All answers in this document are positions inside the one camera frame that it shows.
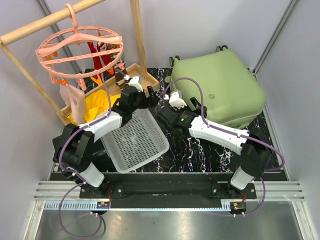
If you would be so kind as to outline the green hard-shell suitcase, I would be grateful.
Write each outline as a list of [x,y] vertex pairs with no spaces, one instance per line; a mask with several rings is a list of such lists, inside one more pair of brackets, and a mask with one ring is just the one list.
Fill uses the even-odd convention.
[[227,45],[215,53],[180,59],[169,57],[172,68],[165,78],[171,91],[180,90],[182,99],[195,110],[190,98],[203,101],[207,120],[243,129],[262,112],[266,94],[240,57]]

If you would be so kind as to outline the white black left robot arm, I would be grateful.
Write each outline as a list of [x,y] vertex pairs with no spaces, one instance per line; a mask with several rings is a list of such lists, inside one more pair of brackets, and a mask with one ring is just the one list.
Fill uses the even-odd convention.
[[82,125],[69,123],[62,134],[52,140],[53,161],[77,184],[90,185],[90,192],[97,198],[103,198],[108,193],[108,186],[103,182],[104,174],[92,161],[95,142],[125,126],[137,109],[156,107],[159,97],[151,86],[147,87],[147,92],[148,95],[135,86],[126,86],[106,114]]

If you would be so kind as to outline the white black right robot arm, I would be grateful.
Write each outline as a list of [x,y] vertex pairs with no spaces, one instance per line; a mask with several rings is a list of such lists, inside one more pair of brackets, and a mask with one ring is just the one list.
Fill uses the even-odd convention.
[[228,195],[239,198],[244,194],[248,183],[261,178],[271,158],[271,150],[263,145],[261,134],[249,134],[246,130],[227,127],[202,118],[196,112],[183,110],[186,103],[180,97],[169,97],[169,107],[162,109],[156,119],[177,138],[193,137],[206,140],[240,155],[240,163],[236,167],[229,184]]

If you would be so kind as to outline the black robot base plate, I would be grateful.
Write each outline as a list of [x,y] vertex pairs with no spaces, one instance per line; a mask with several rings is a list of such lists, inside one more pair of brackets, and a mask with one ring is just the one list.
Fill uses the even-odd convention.
[[66,199],[96,199],[95,210],[229,211],[223,201],[255,200],[256,187],[231,186],[231,173],[115,173],[104,174],[101,186],[81,186]]

